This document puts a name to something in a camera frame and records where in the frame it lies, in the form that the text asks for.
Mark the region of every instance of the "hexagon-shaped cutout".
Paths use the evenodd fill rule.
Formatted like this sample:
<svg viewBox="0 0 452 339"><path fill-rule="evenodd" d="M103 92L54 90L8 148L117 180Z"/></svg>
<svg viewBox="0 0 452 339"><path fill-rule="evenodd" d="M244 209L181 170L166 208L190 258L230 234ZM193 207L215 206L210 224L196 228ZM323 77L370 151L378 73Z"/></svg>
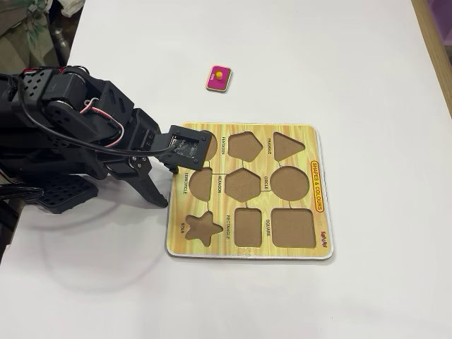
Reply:
<svg viewBox="0 0 452 339"><path fill-rule="evenodd" d="M227 142L227 154L246 162L256 159L263 147L254 134L248 131L230 136Z"/></svg>
<svg viewBox="0 0 452 339"><path fill-rule="evenodd" d="M241 203L261 194L261 178L241 168L225 177L225 193Z"/></svg>

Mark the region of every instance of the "rectangle-shaped cutout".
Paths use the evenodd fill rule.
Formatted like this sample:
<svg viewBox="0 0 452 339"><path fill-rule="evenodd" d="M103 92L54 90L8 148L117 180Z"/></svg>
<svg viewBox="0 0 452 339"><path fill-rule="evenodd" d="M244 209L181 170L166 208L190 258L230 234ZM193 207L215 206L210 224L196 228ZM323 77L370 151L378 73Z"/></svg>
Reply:
<svg viewBox="0 0 452 339"><path fill-rule="evenodd" d="M262 245L262 213L257 208L238 208L234 213L234 243L238 247Z"/></svg>

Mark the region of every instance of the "triangle-shaped cutout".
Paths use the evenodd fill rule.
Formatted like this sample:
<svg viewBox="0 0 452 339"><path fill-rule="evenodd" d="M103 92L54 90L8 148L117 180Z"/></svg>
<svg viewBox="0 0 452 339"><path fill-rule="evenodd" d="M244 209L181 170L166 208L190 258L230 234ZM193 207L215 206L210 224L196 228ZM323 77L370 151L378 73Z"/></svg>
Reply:
<svg viewBox="0 0 452 339"><path fill-rule="evenodd" d="M273 147L275 148L276 161L284 160L305 149L303 143L278 132L273 134Z"/></svg>

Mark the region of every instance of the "star-shaped cutout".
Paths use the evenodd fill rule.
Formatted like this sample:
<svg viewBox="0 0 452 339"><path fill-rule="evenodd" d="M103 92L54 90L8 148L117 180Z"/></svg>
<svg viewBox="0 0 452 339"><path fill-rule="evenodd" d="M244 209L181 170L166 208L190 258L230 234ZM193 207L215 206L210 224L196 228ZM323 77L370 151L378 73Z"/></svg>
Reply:
<svg viewBox="0 0 452 339"><path fill-rule="evenodd" d="M190 230L185 234L188 240L200 239L205 247L210 246L211 237L223 231L223 227L213 223L213 214L208 211L200 218L187 215L185 221L190 225Z"/></svg>

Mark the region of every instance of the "wooden puzzle board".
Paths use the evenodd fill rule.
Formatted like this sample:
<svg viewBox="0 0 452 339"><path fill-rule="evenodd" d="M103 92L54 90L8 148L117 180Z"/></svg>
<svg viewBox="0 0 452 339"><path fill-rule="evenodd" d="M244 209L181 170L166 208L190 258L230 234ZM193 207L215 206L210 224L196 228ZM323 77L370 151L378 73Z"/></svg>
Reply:
<svg viewBox="0 0 452 339"><path fill-rule="evenodd" d="M172 182L167 250L201 258L333 253L320 143L309 125L185 123L212 137L203 170Z"/></svg>

